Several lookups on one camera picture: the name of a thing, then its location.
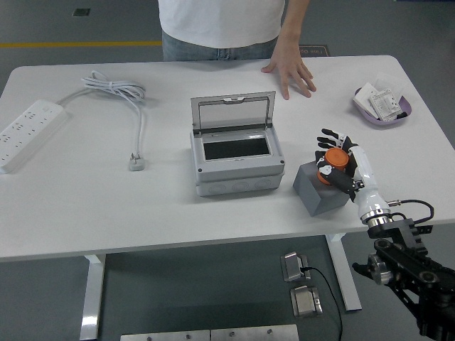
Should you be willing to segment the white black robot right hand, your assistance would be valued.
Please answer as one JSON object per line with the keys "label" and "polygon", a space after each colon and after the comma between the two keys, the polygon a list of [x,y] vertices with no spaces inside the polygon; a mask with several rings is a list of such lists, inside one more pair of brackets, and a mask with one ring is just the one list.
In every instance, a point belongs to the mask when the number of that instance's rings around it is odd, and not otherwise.
{"label": "white black robot right hand", "polygon": [[[322,149],[315,152],[320,178],[349,195],[358,206],[358,216],[363,224],[372,227],[391,222],[390,206],[379,194],[378,183],[365,151],[345,134],[330,129],[322,129],[321,133],[323,135],[317,141]],[[332,148],[347,154],[348,161],[343,170],[329,163],[327,154]]]}

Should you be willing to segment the person's left hand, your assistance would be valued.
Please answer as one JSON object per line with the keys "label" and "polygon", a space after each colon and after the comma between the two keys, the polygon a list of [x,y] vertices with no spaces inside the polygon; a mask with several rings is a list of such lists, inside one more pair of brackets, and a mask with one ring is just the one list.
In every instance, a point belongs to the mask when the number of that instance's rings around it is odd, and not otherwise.
{"label": "person's left hand", "polygon": [[267,74],[278,72],[279,87],[285,100],[290,98],[291,81],[306,98],[310,98],[316,91],[313,75],[304,64],[299,52],[299,42],[295,39],[279,36],[269,63],[261,71]]}

